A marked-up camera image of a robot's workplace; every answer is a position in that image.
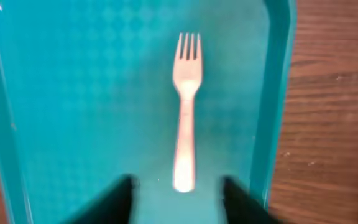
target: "wood grain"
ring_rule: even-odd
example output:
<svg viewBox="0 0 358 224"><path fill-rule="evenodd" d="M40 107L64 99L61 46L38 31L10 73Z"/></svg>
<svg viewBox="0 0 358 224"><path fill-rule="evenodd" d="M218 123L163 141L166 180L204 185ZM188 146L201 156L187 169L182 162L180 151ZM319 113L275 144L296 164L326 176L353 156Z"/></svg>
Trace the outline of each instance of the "wood grain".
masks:
<svg viewBox="0 0 358 224"><path fill-rule="evenodd" d="M358 0L298 1L270 204L293 223L358 223Z"/></svg>

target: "fork head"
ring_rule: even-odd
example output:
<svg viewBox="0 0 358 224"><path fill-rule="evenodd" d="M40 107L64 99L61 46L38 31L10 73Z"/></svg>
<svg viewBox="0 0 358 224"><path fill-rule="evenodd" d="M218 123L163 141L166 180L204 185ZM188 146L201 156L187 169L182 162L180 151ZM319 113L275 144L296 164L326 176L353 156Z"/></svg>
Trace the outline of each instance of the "fork head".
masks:
<svg viewBox="0 0 358 224"><path fill-rule="evenodd" d="M197 34L196 51L195 35L191 34L190 51L188 51L188 39L189 33L186 33L185 44L182 47L182 33L179 35L177 52L173 64L173 84L183 100L191 100L194 98L201 85L203 76L201 37Z"/></svg>

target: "teal plastic tray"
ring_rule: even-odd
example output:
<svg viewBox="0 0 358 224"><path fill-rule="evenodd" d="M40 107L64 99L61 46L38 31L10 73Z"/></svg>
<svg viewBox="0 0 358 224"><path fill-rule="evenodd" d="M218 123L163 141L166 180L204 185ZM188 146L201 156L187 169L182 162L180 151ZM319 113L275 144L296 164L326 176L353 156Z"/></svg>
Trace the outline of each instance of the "teal plastic tray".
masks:
<svg viewBox="0 0 358 224"><path fill-rule="evenodd" d="M11 223L72 217L122 174L136 223L220 223L219 178L267 208L294 0L1 0L0 178ZM200 32L196 189L172 189L180 32Z"/></svg>

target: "white fork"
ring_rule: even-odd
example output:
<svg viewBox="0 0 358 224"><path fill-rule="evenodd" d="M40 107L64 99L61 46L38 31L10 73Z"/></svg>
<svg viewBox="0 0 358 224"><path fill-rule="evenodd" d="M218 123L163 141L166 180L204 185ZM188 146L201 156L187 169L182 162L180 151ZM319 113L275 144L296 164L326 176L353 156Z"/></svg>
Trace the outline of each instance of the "white fork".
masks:
<svg viewBox="0 0 358 224"><path fill-rule="evenodd" d="M173 84L180 96L177 148L173 165L173 188L179 192L189 192L195 187L194 98L203 76L200 35L197 35L196 57L194 34L191 35L188 57L188 36L186 34L183 55L180 57L182 33L179 35L173 65Z"/></svg>

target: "fork handle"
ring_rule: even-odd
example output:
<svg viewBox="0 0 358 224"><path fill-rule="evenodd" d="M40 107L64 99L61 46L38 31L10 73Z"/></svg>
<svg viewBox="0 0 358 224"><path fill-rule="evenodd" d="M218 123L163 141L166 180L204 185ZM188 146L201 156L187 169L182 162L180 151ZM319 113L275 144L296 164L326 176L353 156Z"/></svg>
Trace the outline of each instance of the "fork handle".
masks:
<svg viewBox="0 0 358 224"><path fill-rule="evenodd" d="M189 192L195 187L194 98L180 102L173 187L179 192Z"/></svg>

